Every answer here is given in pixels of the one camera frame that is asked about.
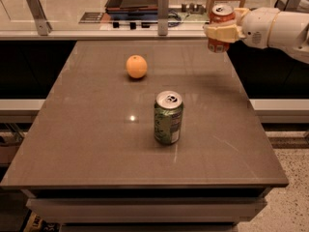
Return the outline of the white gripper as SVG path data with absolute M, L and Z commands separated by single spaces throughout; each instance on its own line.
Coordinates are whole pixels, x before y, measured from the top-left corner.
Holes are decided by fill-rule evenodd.
M 235 43 L 241 39 L 250 47 L 266 48 L 270 28 L 280 13 L 277 8 L 234 8 L 236 20 L 222 23 L 210 23 L 204 28 L 209 39 L 224 43 Z

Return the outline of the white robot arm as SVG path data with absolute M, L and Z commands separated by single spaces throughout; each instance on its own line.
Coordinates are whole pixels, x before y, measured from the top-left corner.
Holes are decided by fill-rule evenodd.
M 234 14 L 226 22 L 210 22 L 204 27 L 206 36 L 228 44 L 242 41 L 250 47 L 276 48 L 309 63 L 309 14 L 277 8 L 234 8 Z

